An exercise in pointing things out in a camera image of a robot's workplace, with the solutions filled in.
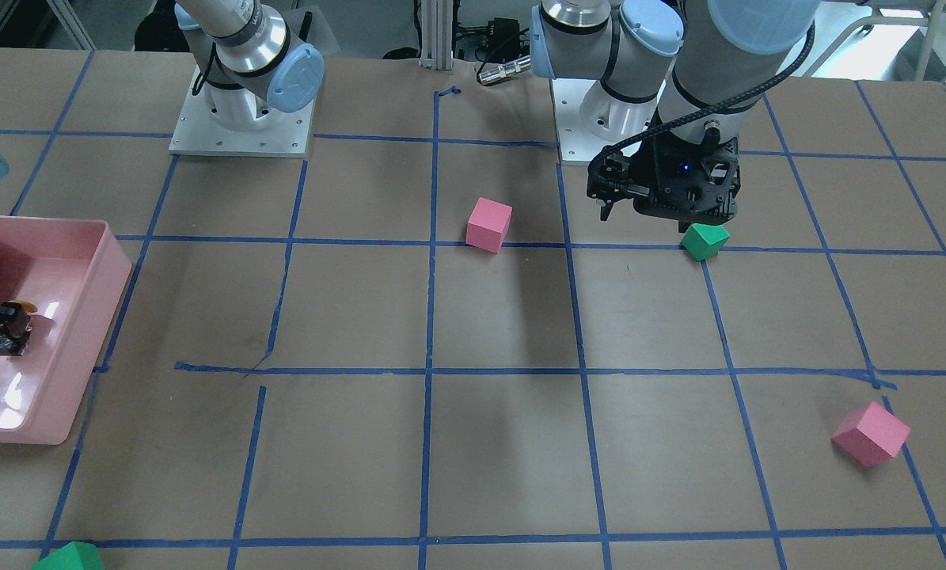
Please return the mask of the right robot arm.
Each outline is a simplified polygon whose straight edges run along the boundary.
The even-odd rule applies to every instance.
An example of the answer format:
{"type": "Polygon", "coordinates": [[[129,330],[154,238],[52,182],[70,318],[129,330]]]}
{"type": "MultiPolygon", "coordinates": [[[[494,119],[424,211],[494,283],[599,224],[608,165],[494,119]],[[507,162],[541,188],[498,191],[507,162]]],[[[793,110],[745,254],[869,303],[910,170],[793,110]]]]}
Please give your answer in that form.
{"type": "MultiPolygon", "coordinates": [[[[0,120],[0,137],[41,137],[61,181],[104,192],[104,205],[131,205],[141,170],[156,181],[164,155],[173,156],[178,195],[186,202],[212,191],[242,197],[226,212],[235,230],[291,238],[305,191],[306,148],[313,103],[325,72],[323,55],[298,30],[259,1],[179,1],[180,32],[196,61],[196,78],[184,95],[175,130],[122,125],[112,101],[141,102],[141,89],[157,86],[147,75],[108,72],[110,58],[93,55],[72,74],[60,97],[38,104],[30,130],[0,120]]],[[[0,178],[7,173],[0,155],[0,178]]]]}

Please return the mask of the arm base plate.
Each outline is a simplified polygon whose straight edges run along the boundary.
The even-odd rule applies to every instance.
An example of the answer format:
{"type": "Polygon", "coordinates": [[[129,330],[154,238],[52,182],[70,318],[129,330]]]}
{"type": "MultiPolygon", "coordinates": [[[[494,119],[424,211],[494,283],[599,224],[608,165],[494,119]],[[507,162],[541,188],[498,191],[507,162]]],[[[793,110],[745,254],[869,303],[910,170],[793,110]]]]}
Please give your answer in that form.
{"type": "Polygon", "coordinates": [[[169,152],[213,158],[306,158],[316,101],[285,113],[270,108],[254,93],[204,84],[188,90],[169,152]]]}
{"type": "Polygon", "coordinates": [[[588,165],[604,146],[643,132],[664,91],[634,104],[611,97],[597,80],[566,78],[551,81],[562,165],[588,165]]]}

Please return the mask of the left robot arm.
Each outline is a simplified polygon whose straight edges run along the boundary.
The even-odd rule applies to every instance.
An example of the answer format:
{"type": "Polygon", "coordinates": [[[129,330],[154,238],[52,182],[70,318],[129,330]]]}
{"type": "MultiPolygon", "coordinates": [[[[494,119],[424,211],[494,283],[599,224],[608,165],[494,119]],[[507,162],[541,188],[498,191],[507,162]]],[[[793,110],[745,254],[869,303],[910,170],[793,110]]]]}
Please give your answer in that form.
{"type": "Polygon", "coordinates": [[[723,225],[742,187],[739,133],[767,90],[803,62],[816,1],[541,1],[531,11],[538,77],[595,81],[607,102],[650,107],[645,125],[603,129],[586,195],[693,224],[723,225]]]}

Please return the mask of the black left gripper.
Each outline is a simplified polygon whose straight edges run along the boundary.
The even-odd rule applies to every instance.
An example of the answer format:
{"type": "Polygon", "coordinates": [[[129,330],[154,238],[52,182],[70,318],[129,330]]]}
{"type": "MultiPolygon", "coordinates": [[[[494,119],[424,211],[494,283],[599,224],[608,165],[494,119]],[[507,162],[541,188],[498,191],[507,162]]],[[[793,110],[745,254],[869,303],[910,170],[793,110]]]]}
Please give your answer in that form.
{"type": "MultiPolygon", "coordinates": [[[[635,183],[648,190],[635,198],[640,215],[686,224],[725,224],[738,213],[739,139],[716,146],[657,136],[635,153],[635,183]]],[[[600,220],[610,220],[614,199],[600,199],[600,220]]]]}

